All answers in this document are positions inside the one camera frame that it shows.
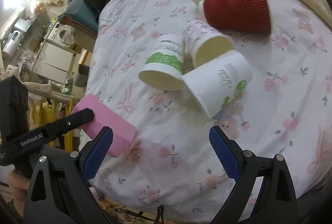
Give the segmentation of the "person's left hand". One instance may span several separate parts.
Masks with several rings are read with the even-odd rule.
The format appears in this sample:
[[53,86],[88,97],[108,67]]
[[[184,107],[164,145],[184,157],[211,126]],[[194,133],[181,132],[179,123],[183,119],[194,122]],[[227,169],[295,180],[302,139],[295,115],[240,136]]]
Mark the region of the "person's left hand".
[[7,182],[13,196],[14,207],[22,217],[24,214],[25,199],[30,180],[14,169],[8,174]]

